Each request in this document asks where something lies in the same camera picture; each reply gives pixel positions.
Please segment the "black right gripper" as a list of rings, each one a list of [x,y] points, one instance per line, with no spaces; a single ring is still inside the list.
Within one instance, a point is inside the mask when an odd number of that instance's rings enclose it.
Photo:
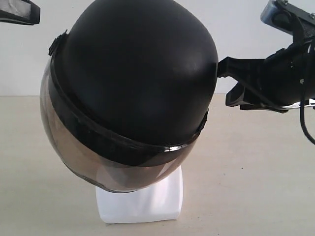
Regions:
[[[266,59],[226,57],[218,63],[217,77],[236,79],[257,75],[263,64],[259,79],[262,94],[282,110],[296,109],[299,107],[302,85],[310,62],[310,46],[290,45]],[[225,105],[239,106],[240,110],[261,110],[268,107],[239,82],[226,94]]]

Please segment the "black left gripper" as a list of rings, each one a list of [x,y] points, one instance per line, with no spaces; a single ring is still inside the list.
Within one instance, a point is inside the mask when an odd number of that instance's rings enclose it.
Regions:
[[[0,0],[0,21],[18,25],[38,25],[41,9],[30,0]]]

